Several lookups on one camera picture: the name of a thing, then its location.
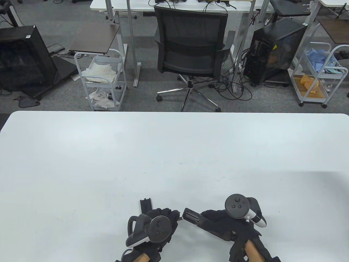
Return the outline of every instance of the chair seat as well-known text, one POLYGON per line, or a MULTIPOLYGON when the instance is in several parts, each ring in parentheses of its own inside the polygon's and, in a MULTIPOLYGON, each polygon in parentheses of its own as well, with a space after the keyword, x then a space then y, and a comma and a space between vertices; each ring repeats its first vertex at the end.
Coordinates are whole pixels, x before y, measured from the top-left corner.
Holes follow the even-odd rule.
POLYGON ((294 3, 288 0, 270 0, 275 13, 281 17, 308 16, 310 11, 302 3, 294 3))
POLYGON ((212 56, 186 56, 173 51, 165 53, 164 67, 175 71, 210 74, 213 64, 212 56))

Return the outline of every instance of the office chair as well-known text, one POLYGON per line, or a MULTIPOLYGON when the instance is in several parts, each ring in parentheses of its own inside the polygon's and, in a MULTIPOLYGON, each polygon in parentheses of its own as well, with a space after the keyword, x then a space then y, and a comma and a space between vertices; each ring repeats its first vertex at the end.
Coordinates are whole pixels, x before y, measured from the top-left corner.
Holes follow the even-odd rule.
POLYGON ((226 61, 234 40, 234 31, 228 32, 226 44, 223 44, 227 14, 204 13, 169 9, 155 6, 158 28, 155 41, 159 47, 158 70, 179 74, 177 79, 186 83, 186 87, 157 92, 156 100, 162 101, 162 94, 187 91, 181 112, 192 92, 221 109, 216 103, 205 97, 194 87, 210 84, 194 84, 195 77, 209 77, 219 80, 222 63, 226 61))

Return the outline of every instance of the cart shelf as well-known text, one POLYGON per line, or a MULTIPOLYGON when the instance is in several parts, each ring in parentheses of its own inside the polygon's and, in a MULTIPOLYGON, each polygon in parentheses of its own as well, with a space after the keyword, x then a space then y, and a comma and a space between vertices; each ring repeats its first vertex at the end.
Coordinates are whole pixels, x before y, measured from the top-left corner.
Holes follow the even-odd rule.
POLYGON ((110 51, 116 52, 119 55, 119 58, 115 57, 105 57, 103 54, 99 53, 89 53, 89 52, 77 52, 74 56, 74 60, 80 75, 80 79, 82 81, 82 85, 85 89, 87 100, 89 101, 90 107, 92 110, 103 110, 103 111, 119 111, 121 107, 121 103, 126 93, 127 84, 126 84, 126 76, 125 76, 125 68, 124 62, 121 56, 121 53, 116 49, 109 49, 110 51), (92 54, 95 57, 92 59, 92 62, 89 66, 91 69, 93 64, 98 65, 110 65, 112 70, 117 72, 115 79, 111 82, 109 79, 98 76, 98 75, 86 75, 81 73, 81 69, 79 66, 79 62, 77 60, 77 56, 80 54, 92 54), (123 81, 120 81, 120 74, 122 73, 123 81), (88 78, 99 78, 104 79, 106 83, 98 83, 89 80, 88 78), (110 93, 112 95, 112 101, 114 103, 114 107, 104 108, 101 106, 95 105, 95 100, 90 98, 90 93, 96 91, 99 93, 101 91, 105 91, 106 93, 110 93))

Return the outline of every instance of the pc tower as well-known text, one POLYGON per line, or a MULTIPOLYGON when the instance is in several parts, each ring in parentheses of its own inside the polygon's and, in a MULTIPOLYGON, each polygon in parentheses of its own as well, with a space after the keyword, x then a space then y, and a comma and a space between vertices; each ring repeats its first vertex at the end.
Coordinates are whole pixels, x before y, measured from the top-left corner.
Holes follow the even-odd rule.
POLYGON ((0 29, 0 88, 40 99, 76 73, 75 64, 50 56, 36 26, 0 29))
POLYGON ((253 84, 259 85, 285 73, 292 63, 306 28, 306 24, 284 18, 256 30, 246 55, 244 75, 249 77, 253 84))

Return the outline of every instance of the metal frame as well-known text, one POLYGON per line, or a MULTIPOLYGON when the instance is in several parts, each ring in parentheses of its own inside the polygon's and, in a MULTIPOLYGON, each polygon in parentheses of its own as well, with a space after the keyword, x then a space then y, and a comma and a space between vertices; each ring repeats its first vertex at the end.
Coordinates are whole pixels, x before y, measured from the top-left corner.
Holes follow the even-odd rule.
POLYGON ((80 66, 79 66, 79 61, 77 59, 77 57, 79 55, 91 54, 91 55, 95 55, 95 56, 104 56, 104 54, 102 54, 102 53, 91 53, 91 52, 76 52, 75 55, 74 55, 75 64, 76 64, 77 70, 79 72, 80 79, 82 81, 82 85, 83 85, 84 90, 86 92, 87 100, 88 100, 92 110, 119 111, 120 107, 121 107, 122 100, 123 100, 124 95, 126 93, 126 89, 127 89, 126 76, 125 76, 126 73, 125 73, 124 62, 123 62, 123 58, 122 58, 121 52, 119 52, 116 49, 109 49, 109 51, 116 52, 120 56, 120 58, 114 58, 114 57, 105 57, 104 58, 109 63, 120 64, 120 66, 118 65, 118 72, 117 72, 116 78, 115 78, 115 80, 113 82, 110 82, 107 78, 101 77, 99 75, 82 74, 80 66), (119 81, 119 77, 120 77, 120 73, 121 72, 123 72, 123 74, 122 74, 123 75, 123 81, 119 81), (86 77, 101 78, 101 79, 106 80, 107 83, 86 82, 85 81, 86 77), (120 96, 120 101, 116 98, 116 95, 114 93, 115 92, 115 87, 117 85, 121 85, 122 86, 122 94, 120 96), (90 94, 89 94, 88 88, 97 88, 97 91, 100 90, 100 89, 109 89, 109 91, 111 92, 111 95, 113 97, 114 108, 102 108, 102 107, 98 107, 98 106, 93 105, 92 101, 91 101, 91 99, 89 97, 90 94))
POLYGON ((302 53, 301 57, 299 58, 299 61, 297 62, 296 66, 295 66, 295 69, 293 70, 292 73, 290 73, 290 78, 291 78, 291 82, 295 88, 295 91, 297 93, 297 96, 300 100, 300 106, 303 105, 303 102, 323 102, 322 103, 322 106, 324 108, 327 107, 327 103, 329 102, 329 100, 331 99, 331 97, 333 96, 333 94, 336 92, 336 90, 338 89, 338 87, 340 86, 340 84, 342 83, 342 81, 344 80, 344 78, 347 76, 348 74, 348 69, 346 67, 343 67, 341 66, 339 63, 337 66, 327 66, 330 58, 333 56, 334 52, 339 49, 339 48, 342 48, 342 47, 348 47, 349 48, 349 45, 338 45, 336 46, 335 48, 332 49, 331 47, 331 44, 330 43, 324 43, 324 42, 310 42, 310 40, 312 39, 312 37, 314 36, 316 30, 319 28, 320 24, 318 24, 315 29, 313 30, 311 36, 310 36, 310 39, 309 39, 309 42, 308 44, 306 45, 305 47, 305 51, 302 53), (310 44, 317 44, 317 45, 326 45, 328 46, 328 49, 327 49, 327 52, 329 52, 328 56, 327 56, 327 59, 325 60, 324 62, 324 65, 322 66, 321 70, 319 72, 315 72, 311 62, 309 61, 308 57, 306 56, 306 50, 308 49, 309 45, 310 44), (294 81, 294 75, 296 73, 296 70, 298 68, 298 66, 300 65, 300 62, 301 60, 303 59, 303 57, 306 57, 306 64, 307 64, 307 67, 309 68, 312 76, 315 78, 312 85, 310 86, 310 88, 307 90, 307 92, 305 93, 304 96, 302 96, 298 90, 298 87, 294 81), (324 69, 337 69, 337 70, 341 70, 343 72, 343 74, 329 74, 329 73, 322 73, 322 71, 324 69), (329 95, 327 95, 326 91, 324 90, 324 88, 322 87, 321 91, 324 93, 324 97, 323 99, 320 99, 320 98, 309 98, 307 97, 310 93, 310 91, 313 89, 315 83, 316 83, 316 80, 318 78, 321 78, 321 79, 338 79, 339 82, 338 84, 335 86, 335 88, 331 91, 331 93, 329 95))
MULTIPOLYGON (((134 35, 133 35, 133 26, 132 26, 132 17, 131 17, 131 6, 130 1, 126 0, 127 3, 127 13, 128 13, 128 21, 130 25, 130 31, 131 31, 131 45, 132 45, 132 55, 133 55, 133 68, 134 68, 134 82, 133 87, 138 86, 138 80, 139 80, 139 74, 141 71, 141 62, 137 62, 136 59, 136 48, 134 46, 134 35)), ((120 25, 120 16, 119 12, 113 11, 113 6, 111 5, 111 0, 105 0, 105 6, 107 9, 108 19, 109 21, 112 21, 113 23, 118 23, 120 25)), ((125 63, 126 60, 126 54, 127 54, 127 44, 122 43, 122 33, 121 33, 121 26, 119 28, 118 34, 117 34, 117 40, 119 45, 119 50, 122 54, 122 59, 125 63)))
POLYGON ((183 112, 183 110, 184 110, 184 108, 185 108, 185 105, 187 104, 187 101, 188 101, 188 98, 189 98, 189 96, 190 96, 190 94, 194 91, 195 93, 197 93, 200 97, 202 97, 203 99, 205 99, 205 100, 207 100, 208 102, 210 102, 211 104, 213 104, 213 105, 215 105, 216 106, 216 112, 220 112, 221 111, 221 109, 218 107, 218 105, 215 103, 215 102, 213 102, 212 100, 210 100, 209 98, 207 98, 207 97, 205 97, 202 93, 200 93, 199 91, 197 91, 194 87, 202 87, 202 86, 206 86, 206 85, 209 85, 209 84, 211 84, 211 83, 215 83, 215 81, 210 81, 210 82, 205 82, 205 83, 196 83, 196 84, 193 84, 192 82, 192 80, 186 80, 185 78, 184 78, 184 76, 183 75, 181 75, 181 74, 179 74, 178 75, 178 80, 181 80, 181 81, 183 81, 184 83, 186 83, 187 84, 187 86, 186 87, 180 87, 180 88, 175 88, 175 89, 171 89, 171 90, 166 90, 166 91, 160 91, 160 92, 157 92, 157 98, 156 98, 156 100, 158 101, 158 102, 160 102, 161 100, 162 100, 162 98, 161 98, 161 94, 168 94, 168 93, 175 93, 175 92, 181 92, 181 91, 185 91, 185 90, 187 90, 187 94, 186 94, 186 96, 185 96, 185 100, 184 100, 184 103, 183 103, 183 105, 182 105, 182 108, 181 108, 181 112, 183 112))
MULTIPOLYGON (((246 42, 246 38, 247 38, 247 33, 248 33, 248 28, 250 27, 249 23, 251 22, 251 17, 253 14, 255 4, 256 4, 256 0, 252 0, 251 6, 250 6, 250 11, 248 13, 242 13, 239 30, 236 34, 236 41, 234 44, 234 57, 235 57, 235 59, 233 59, 233 63, 235 63, 236 66, 235 66, 235 70, 233 72, 234 74, 233 74, 233 78, 232 78, 234 80, 234 82, 237 81, 237 74, 238 74, 238 69, 239 69, 239 65, 241 62, 241 55, 242 55, 242 51, 244 50, 244 46, 245 46, 245 42, 246 42)), ((236 93, 237 88, 234 86, 235 85, 233 85, 233 91, 234 91, 234 93, 236 93)))
MULTIPOLYGON (((239 48, 238 50, 236 50, 236 48, 234 49, 234 47, 232 46, 231 50, 230 50, 230 54, 233 57, 236 57, 236 59, 233 58, 233 62, 235 62, 237 65, 240 63, 241 61, 241 54, 246 42, 246 37, 247 37, 247 31, 249 28, 249 23, 251 21, 251 17, 253 14, 253 10, 254 10, 254 6, 255 6, 255 1, 256 0, 252 0, 251 1, 251 7, 250 7, 250 11, 248 13, 242 13, 242 18, 240 21, 240 26, 239 26, 239 30, 238 30, 238 34, 236 36, 236 41, 234 46, 240 46, 241 48, 239 48)), ((107 8, 107 13, 108 13, 108 18, 110 21, 114 21, 115 22, 115 18, 117 20, 117 22, 120 24, 120 19, 119 19, 119 14, 118 12, 113 12, 113 7, 111 5, 111 0, 105 0, 106 3, 106 8, 107 8)), ((130 0, 126 0, 127 3, 127 13, 128 13, 128 21, 129 21, 129 25, 130 25, 130 31, 131 31, 131 44, 132 44, 132 54, 133 54, 133 68, 134 68, 134 82, 133 82, 133 86, 137 87, 138 86, 138 81, 139 81, 139 75, 140 75, 140 70, 141 70, 141 66, 142 63, 141 62, 136 62, 136 51, 135 51, 135 46, 134 46, 134 34, 133 34, 133 26, 132 26, 132 15, 131 15, 131 6, 130 6, 130 0)), ((127 45, 122 45, 122 38, 121 38, 121 28, 119 29, 120 34, 117 34, 117 40, 119 43, 119 49, 120 52, 123 54, 123 57, 126 57, 126 53, 127 53, 127 45)), ((234 76, 233 78, 236 78, 236 74, 237 74, 237 70, 235 70, 234 72, 234 76)))

